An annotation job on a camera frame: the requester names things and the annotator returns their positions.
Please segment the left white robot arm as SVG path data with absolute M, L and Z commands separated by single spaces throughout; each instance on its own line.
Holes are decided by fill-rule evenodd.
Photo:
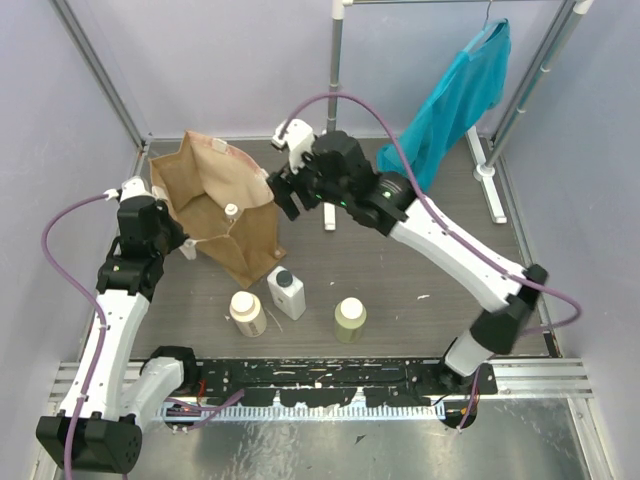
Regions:
M 143 434 L 171 393 L 188 396 L 200 384 L 192 349 L 161 347 L 138 379 L 124 377 L 137 331 L 164 273 L 164 260 L 187 239 L 165 201 L 150 194 L 118 196 L 119 234 L 89 292 L 52 256 L 45 258 L 92 305 L 94 320 L 76 376 L 58 412 L 36 427 L 41 446 L 65 477 L 76 471 L 127 475 L 136 464 Z

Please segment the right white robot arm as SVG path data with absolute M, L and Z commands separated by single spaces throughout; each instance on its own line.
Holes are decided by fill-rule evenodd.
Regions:
M 425 256 L 481 305 L 482 313 L 441 359 L 444 390 L 462 393 L 482 363 L 512 351 L 540 296 L 531 285 L 546 282 L 545 269 L 525 268 L 492 251 L 419 197 L 402 174 L 375 172 L 360 143 L 343 131 L 317 136 L 294 122 L 278 127 L 272 144 L 287 151 L 288 162 L 267 183 L 290 220 L 320 203 L 342 208 L 358 224 Z

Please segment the brown canvas bag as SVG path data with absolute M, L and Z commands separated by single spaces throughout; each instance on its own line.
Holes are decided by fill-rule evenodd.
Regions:
M 177 152 L 150 161 L 150 175 L 195 249 L 218 262 L 241 287 L 250 287 L 286 254 L 266 172 L 241 149 L 187 131 Z M 224 213 L 228 203 L 241 211 L 234 223 Z

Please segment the white square bottle black cap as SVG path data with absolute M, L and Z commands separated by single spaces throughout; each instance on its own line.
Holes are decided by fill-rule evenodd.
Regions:
M 299 320 L 306 310 L 303 282 L 278 266 L 267 276 L 267 283 L 275 306 L 291 320 Z

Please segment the clear amber liquid bottle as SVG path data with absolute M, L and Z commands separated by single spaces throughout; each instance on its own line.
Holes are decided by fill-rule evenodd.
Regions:
M 233 204 L 233 203 L 228 203 L 225 206 L 224 213 L 225 213 L 225 216 L 226 216 L 227 220 L 230 223 L 234 223 L 239 218 L 239 216 L 241 215 L 241 211 L 240 211 L 239 207 L 236 204 Z

